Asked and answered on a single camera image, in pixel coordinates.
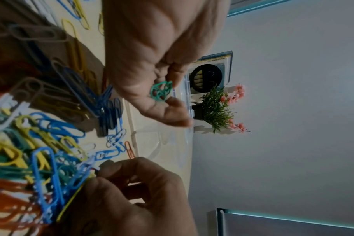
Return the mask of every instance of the palm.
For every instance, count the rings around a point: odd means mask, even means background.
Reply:
[[[190,63],[212,44],[228,0],[104,1],[106,68],[116,91],[142,115],[173,126],[191,126],[184,104],[150,98],[164,80],[176,87]]]

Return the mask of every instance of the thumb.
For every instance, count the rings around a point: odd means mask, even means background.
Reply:
[[[122,192],[102,177],[90,178],[85,184],[85,194],[89,209],[102,227],[113,226],[132,208]]]

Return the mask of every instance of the green paper clip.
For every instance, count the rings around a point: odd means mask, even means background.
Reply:
[[[172,91],[172,81],[164,81],[154,84],[151,87],[150,96],[156,101],[165,101],[168,94]]]

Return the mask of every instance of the pile of paper clips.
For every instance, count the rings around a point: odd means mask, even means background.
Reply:
[[[0,29],[0,38],[19,40],[28,59],[9,59],[0,49],[0,84],[5,85],[0,86],[0,229],[41,232],[60,219],[85,180],[95,175],[96,161],[125,151],[129,158],[135,156],[124,142],[121,101],[110,99],[113,87],[100,94],[98,86],[82,78],[91,74],[83,60],[69,57],[70,68],[58,58],[49,59],[35,43],[67,43],[64,32],[1,22]],[[50,34],[30,37],[30,29]],[[74,47],[79,43],[67,44],[68,54],[73,55]],[[23,78],[16,78],[20,81],[9,89],[4,78],[16,70]],[[98,118],[100,135],[107,137],[111,149],[94,151],[96,144],[82,144],[83,129],[63,121],[80,124],[87,112]],[[115,134],[108,135],[109,130]]]

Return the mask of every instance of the hand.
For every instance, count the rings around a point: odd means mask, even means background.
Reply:
[[[198,235],[181,178],[148,159],[104,162],[85,193],[104,236]]]
[[[189,127],[184,103],[150,97],[155,82],[177,87],[190,63],[213,43],[229,0],[103,0],[106,70],[115,90],[140,113],[172,126]]]

